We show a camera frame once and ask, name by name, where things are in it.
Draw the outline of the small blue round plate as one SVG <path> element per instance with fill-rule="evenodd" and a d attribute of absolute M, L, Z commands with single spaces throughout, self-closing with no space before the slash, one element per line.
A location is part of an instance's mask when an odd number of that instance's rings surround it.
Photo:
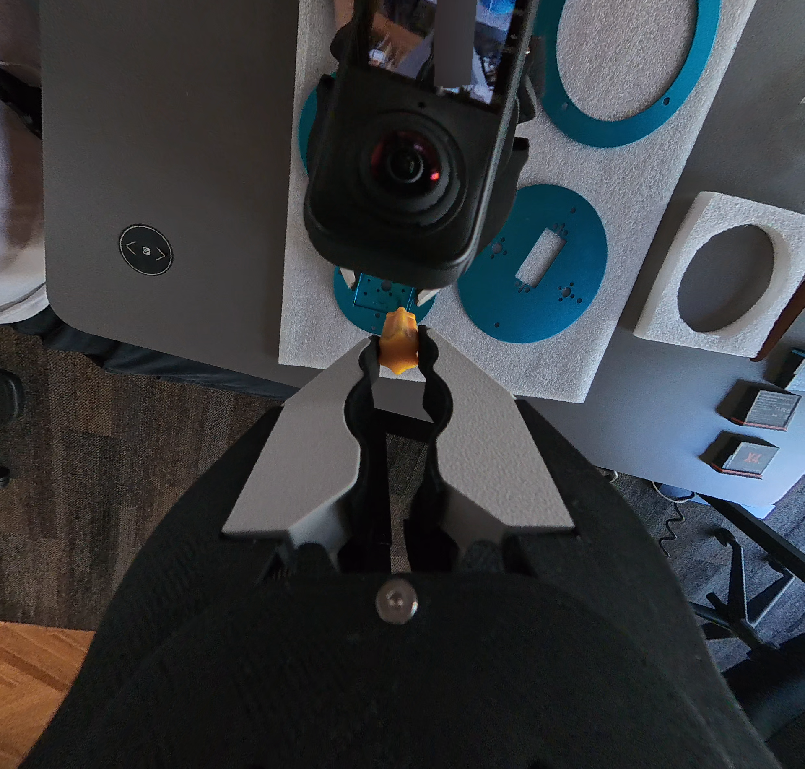
<path fill-rule="evenodd" d="M 374 334 L 377 336 L 381 335 L 387 313 L 385 315 L 380 315 L 354 307 L 353 292 L 355 286 L 356 284 L 350 288 L 347 283 L 341 279 L 340 275 L 337 274 L 335 269 L 333 277 L 333 290 L 335 300 L 340 308 L 340 311 L 342 311 L 344 316 L 360 330 L 364 330 L 369 334 Z M 436 298 L 425 305 L 416 305 L 412 309 L 411 312 L 415 314 L 418 323 L 421 323 L 422 320 L 427 316 L 435 302 L 435 299 Z"/>

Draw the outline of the blue metal bracket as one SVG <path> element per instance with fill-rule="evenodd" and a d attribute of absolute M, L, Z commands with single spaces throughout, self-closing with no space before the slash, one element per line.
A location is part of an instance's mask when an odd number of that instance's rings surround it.
<path fill-rule="evenodd" d="M 399 307 L 411 312 L 415 307 L 416 289 L 393 281 L 361 273 L 353 292 L 353 306 L 385 315 Z"/>

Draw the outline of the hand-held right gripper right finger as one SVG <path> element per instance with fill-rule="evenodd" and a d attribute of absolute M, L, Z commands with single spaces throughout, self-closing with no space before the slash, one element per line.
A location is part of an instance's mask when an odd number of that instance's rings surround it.
<path fill-rule="evenodd" d="M 454 543 L 571 533 L 571 514 L 514 396 L 434 330 L 419 333 L 418 368 L 434 425 L 418 525 Z"/>

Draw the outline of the wood edged grey table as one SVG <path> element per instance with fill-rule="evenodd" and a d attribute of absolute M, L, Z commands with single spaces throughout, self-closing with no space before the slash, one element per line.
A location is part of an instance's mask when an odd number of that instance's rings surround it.
<path fill-rule="evenodd" d="M 804 311 L 805 305 L 805 284 L 802 282 L 796 289 L 787 306 L 781 312 L 779 318 L 774 323 L 770 330 L 766 341 L 764 341 L 760 350 L 751 358 L 752 362 L 758 362 L 766 359 L 775 346 L 782 339 L 784 334 L 790 329 L 790 326 L 796 321 L 799 315 Z"/>

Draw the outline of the white foam frame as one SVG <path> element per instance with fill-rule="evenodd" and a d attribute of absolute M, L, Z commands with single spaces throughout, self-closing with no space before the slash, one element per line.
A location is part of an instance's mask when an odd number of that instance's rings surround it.
<path fill-rule="evenodd" d="M 757 302 L 737 321 L 711 332 L 694 331 L 679 312 L 682 279 L 697 252 L 730 228 L 756 226 L 770 239 L 774 267 Z M 740 197 L 701 192 L 693 200 L 672 242 L 634 334 L 704 351 L 751 357 L 760 351 L 803 281 L 804 216 Z"/>

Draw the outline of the black box with red mark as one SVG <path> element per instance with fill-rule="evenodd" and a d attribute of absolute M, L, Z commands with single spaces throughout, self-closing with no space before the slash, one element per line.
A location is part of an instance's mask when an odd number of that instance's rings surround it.
<path fill-rule="evenodd" d="M 715 472 L 761 480 L 780 448 L 757 436 L 721 432 L 699 455 Z"/>

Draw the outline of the round desk control panel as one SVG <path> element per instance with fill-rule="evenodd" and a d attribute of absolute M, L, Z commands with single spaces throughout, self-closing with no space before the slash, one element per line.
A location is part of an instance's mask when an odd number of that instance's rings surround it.
<path fill-rule="evenodd" d="M 118 246 L 123 259 L 139 274 L 158 276 L 171 268 L 171 243 L 152 226 L 141 223 L 127 226 L 120 234 Z"/>

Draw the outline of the yellow handled screwdriver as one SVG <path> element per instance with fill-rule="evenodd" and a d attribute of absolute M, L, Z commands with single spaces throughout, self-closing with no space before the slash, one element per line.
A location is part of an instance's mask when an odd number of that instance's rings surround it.
<path fill-rule="evenodd" d="M 387 313 L 378 342 L 378 364 L 397 376 L 418 367 L 418 322 L 402 306 Z"/>

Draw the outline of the black box with grey label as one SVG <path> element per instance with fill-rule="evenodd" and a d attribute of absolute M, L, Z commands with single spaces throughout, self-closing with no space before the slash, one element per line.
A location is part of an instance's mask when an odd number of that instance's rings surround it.
<path fill-rule="evenodd" d="M 787 432 L 801 404 L 799 394 L 771 384 L 739 380 L 717 405 L 717 412 L 739 426 Z"/>

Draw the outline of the dark grey desk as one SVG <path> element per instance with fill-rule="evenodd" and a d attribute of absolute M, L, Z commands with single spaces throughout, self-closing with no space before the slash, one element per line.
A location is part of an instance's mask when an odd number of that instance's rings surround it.
<path fill-rule="evenodd" d="M 80 331 L 285 384 L 292 124 L 327 65 L 332 0 L 39 0 L 47 296 Z M 171 243 L 162 275 L 118 240 Z M 528 398 L 589 461 L 764 510 L 803 473 L 803 422 L 762 480 L 699 454 L 710 400 L 759 365 L 616 325 L 583 402 Z"/>

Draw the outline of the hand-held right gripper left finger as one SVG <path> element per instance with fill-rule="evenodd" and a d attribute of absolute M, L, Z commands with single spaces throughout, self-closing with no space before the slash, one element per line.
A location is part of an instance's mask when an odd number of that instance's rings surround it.
<path fill-rule="evenodd" d="M 223 535 L 317 543 L 337 564 L 383 563 L 378 375 L 372 336 L 284 403 Z"/>

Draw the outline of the black office chair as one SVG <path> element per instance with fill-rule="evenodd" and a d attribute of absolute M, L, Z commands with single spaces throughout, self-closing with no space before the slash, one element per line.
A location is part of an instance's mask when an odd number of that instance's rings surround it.
<path fill-rule="evenodd" d="M 717 529 L 714 537 L 731 551 L 727 598 L 723 601 L 717 594 L 709 593 L 707 605 L 690 603 L 691 609 L 704 621 L 702 631 L 708 641 L 739 639 L 748 646 L 750 652 L 777 652 L 779 647 L 758 635 L 758 623 L 777 604 L 795 579 L 804 581 L 804 552 L 744 507 L 708 495 L 704 496 L 704 500 L 766 552 L 770 565 L 779 574 L 779 578 L 755 597 L 748 598 L 744 550 L 733 533 L 725 528 Z"/>
<path fill-rule="evenodd" d="M 25 408 L 25 389 L 22 380 L 13 372 L 1 369 L 1 430 L 15 423 Z"/>

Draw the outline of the white foam sheet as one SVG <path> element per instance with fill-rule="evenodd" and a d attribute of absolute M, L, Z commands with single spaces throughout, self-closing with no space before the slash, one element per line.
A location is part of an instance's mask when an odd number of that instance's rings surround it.
<path fill-rule="evenodd" d="M 635 106 L 671 76 L 692 31 L 693 0 L 568 0 L 559 25 L 560 73 L 587 110 Z M 538 109 L 518 134 L 530 141 L 521 192 L 552 184 L 587 200 L 603 222 L 608 261 L 591 307 L 563 331 L 534 343 L 483 333 L 457 288 L 444 289 L 425 323 L 516 395 L 583 402 L 629 298 L 659 222 L 756 0 L 721 0 L 719 29 L 703 75 L 670 119 L 641 140 L 591 148 L 571 140 Z M 309 242 L 303 222 L 307 176 L 292 133 L 278 362 L 323 369 L 366 336 L 337 309 L 334 267 Z"/>

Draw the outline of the teal disc with rectangular hole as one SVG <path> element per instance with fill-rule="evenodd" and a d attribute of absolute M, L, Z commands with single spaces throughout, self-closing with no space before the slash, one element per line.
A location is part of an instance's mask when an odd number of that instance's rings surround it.
<path fill-rule="evenodd" d="M 550 233 L 561 247 L 536 283 L 517 276 Z M 537 184 L 518 190 L 501 232 L 458 280 L 471 321 L 498 341 L 531 344 L 575 324 L 605 277 L 608 242 L 594 206 L 573 190 Z"/>

